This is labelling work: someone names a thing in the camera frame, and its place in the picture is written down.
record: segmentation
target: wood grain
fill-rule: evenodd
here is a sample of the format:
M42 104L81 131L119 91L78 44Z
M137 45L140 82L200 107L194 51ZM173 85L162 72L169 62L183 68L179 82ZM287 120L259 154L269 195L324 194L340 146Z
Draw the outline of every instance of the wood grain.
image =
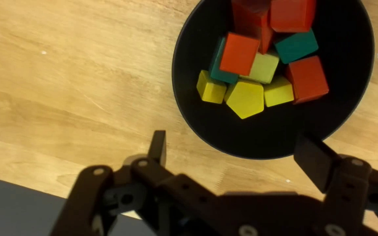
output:
M378 169L378 0L371 82L326 142ZM0 179L67 196L86 165L120 166L168 131L168 162L215 192L321 197L292 157L241 159L203 142L173 99L170 64L196 0L0 0ZM366 222L378 229L368 213Z

